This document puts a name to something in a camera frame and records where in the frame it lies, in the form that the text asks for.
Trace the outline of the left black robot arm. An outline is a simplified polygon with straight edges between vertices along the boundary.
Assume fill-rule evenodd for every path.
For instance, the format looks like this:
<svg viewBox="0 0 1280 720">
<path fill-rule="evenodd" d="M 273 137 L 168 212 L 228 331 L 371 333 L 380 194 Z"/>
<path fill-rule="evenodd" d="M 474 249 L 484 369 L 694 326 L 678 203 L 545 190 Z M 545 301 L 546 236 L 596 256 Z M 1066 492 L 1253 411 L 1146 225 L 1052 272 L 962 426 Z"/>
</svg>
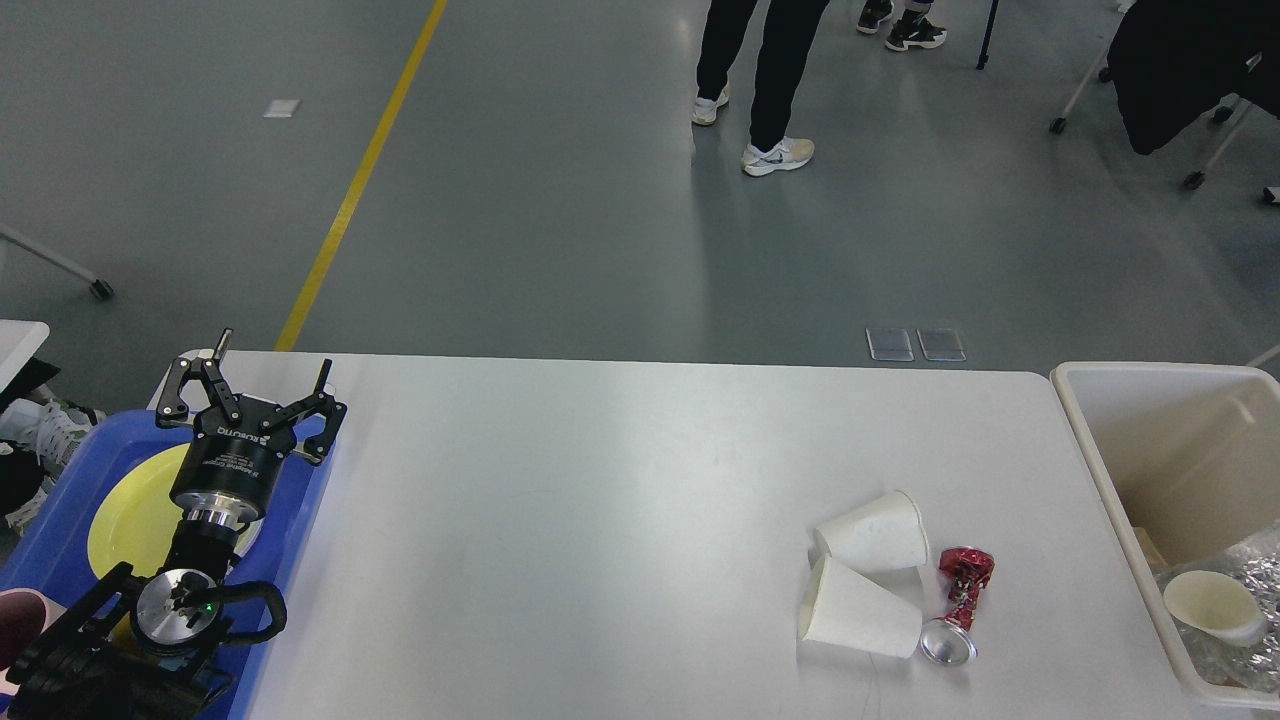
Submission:
<svg viewBox="0 0 1280 720">
<path fill-rule="evenodd" d="M 118 562 L 19 653 L 10 719 L 195 719 L 234 683 L 216 653 L 285 628 L 275 583 L 230 574 L 287 459 L 323 464 L 346 406 L 326 387 L 330 359 L 293 404 L 234 392 L 221 374 L 228 341 L 175 359 L 155 410 L 156 427 L 192 434 L 169 492 L 179 516 L 165 559 L 148 575 Z"/>
</svg>

